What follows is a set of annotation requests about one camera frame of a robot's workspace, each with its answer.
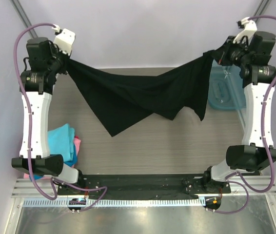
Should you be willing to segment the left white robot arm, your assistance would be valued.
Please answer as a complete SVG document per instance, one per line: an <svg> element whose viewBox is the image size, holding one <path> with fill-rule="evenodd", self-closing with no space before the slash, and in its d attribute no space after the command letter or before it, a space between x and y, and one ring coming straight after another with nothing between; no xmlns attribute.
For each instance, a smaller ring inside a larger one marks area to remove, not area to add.
<svg viewBox="0 0 276 234"><path fill-rule="evenodd" d="M28 40L28 57L23 62L25 69L22 82L24 109L23 143L20 155L12 159L12 167L23 173L32 172L37 176L53 176L69 183L68 189L75 195L85 190L81 172L64 163L59 153L49 150L47 130L48 113L53 88L58 74L66 72L75 36L57 35L54 41L46 37Z"/></svg>

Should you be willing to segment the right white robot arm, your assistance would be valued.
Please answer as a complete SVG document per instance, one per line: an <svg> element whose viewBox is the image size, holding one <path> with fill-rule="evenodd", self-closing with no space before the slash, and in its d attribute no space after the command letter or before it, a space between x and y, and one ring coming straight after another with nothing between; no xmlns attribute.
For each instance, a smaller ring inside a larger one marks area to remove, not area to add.
<svg viewBox="0 0 276 234"><path fill-rule="evenodd" d="M229 36L216 50L214 58L221 66L235 65L246 99L245 129L240 145L228 147L225 159L209 167L200 179L208 193L227 186L229 175L258 172L276 161L276 148L271 134L271 102L276 68L269 65L276 36L258 31Z"/></svg>

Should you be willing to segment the black t shirt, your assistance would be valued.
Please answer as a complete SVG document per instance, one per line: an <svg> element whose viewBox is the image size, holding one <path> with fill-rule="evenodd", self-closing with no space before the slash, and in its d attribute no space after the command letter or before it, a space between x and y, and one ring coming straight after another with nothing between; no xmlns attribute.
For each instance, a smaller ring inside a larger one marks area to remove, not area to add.
<svg viewBox="0 0 276 234"><path fill-rule="evenodd" d="M68 75L98 120L114 137L152 114L174 120L188 107L206 113L209 80L217 50L157 76L116 75L69 60Z"/></svg>

